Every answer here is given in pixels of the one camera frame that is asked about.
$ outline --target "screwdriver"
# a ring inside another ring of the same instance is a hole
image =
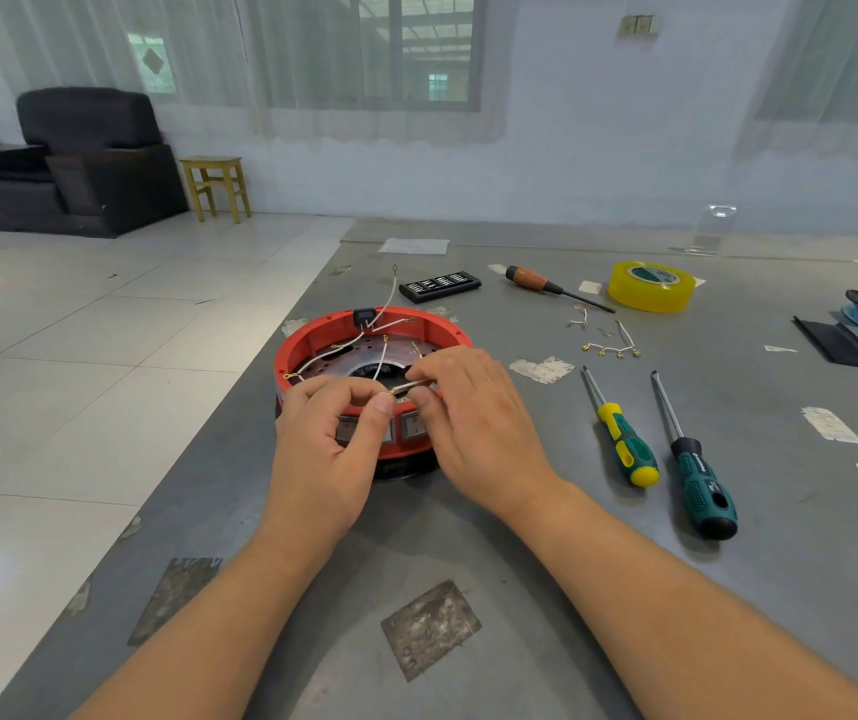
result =
[[[506,277],[520,288],[526,288],[527,290],[536,291],[537,293],[545,291],[546,293],[551,293],[554,296],[568,296],[569,298],[576,299],[576,301],[581,301],[595,306],[596,308],[601,308],[607,313],[615,313],[615,311],[608,305],[603,305],[602,303],[589,300],[581,295],[575,294],[574,292],[567,292],[566,290],[563,290],[563,286],[549,282],[542,275],[532,272],[531,269],[526,267],[509,265],[506,267]]]
[[[652,372],[652,381],[655,382],[662,403],[666,406],[669,421],[678,435],[669,447],[682,472],[682,500],[685,510],[703,538],[728,541],[739,529],[733,496],[719,483],[716,473],[703,457],[703,446],[699,439],[683,434],[683,428],[672,410],[658,371]]]
[[[656,467],[653,451],[626,421],[622,407],[615,402],[606,401],[590,370],[583,366],[582,373],[592,387],[593,397],[599,402],[599,419],[608,427],[609,435],[615,443],[615,454],[619,458],[619,467],[623,474],[637,488],[651,488],[660,481],[660,471]]]

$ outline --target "black sofa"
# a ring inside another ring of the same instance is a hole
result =
[[[16,111],[27,145],[0,150],[0,230],[118,237],[188,211],[147,95],[45,88]]]

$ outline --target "left hand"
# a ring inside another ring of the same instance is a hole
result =
[[[339,415],[365,405],[345,447]],[[286,393],[275,422],[278,444],[257,540],[322,568],[362,513],[396,398],[372,379],[316,376]]]

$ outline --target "wall socket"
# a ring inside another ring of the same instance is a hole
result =
[[[619,37],[642,35],[655,37],[660,34],[661,22],[658,15],[626,15],[619,22]]]

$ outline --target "red circular housing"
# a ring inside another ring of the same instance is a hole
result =
[[[380,326],[387,325],[389,326],[380,329]],[[412,308],[387,307],[385,312],[379,315],[374,327],[379,330],[363,329],[363,338],[368,338],[369,342],[377,345],[377,347],[369,345],[366,348],[370,350],[363,352],[363,359],[373,364],[378,360],[378,354],[381,352],[383,343],[381,337],[383,335],[421,342],[433,347],[432,350],[448,349],[454,346],[472,346],[470,338],[454,323],[438,315]],[[274,372],[279,400],[278,406],[281,408],[286,393],[300,383],[298,377],[286,378],[286,375],[292,375],[311,358],[321,356],[330,350],[333,354],[340,352],[339,348],[332,347],[347,344],[359,335],[360,329],[353,321],[353,312],[339,311],[339,313],[324,315],[311,323],[307,323],[289,338],[286,338],[275,355]],[[399,366],[408,367],[419,358],[420,356],[413,349],[411,350],[411,361],[399,364]],[[359,418],[361,412],[360,407],[346,407],[345,411],[342,412],[340,428],[351,426],[353,421]],[[422,423],[416,415],[416,406],[405,396],[400,396],[396,399],[395,414],[386,433],[386,441],[383,442],[382,448],[379,450],[380,463],[412,458],[414,455],[432,449],[432,443],[429,441],[428,435],[425,435],[424,427],[420,430],[417,424]],[[403,476],[406,470],[403,468],[392,472],[391,476]],[[380,476],[379,473],[380,470],[377,467],[377,477]]]

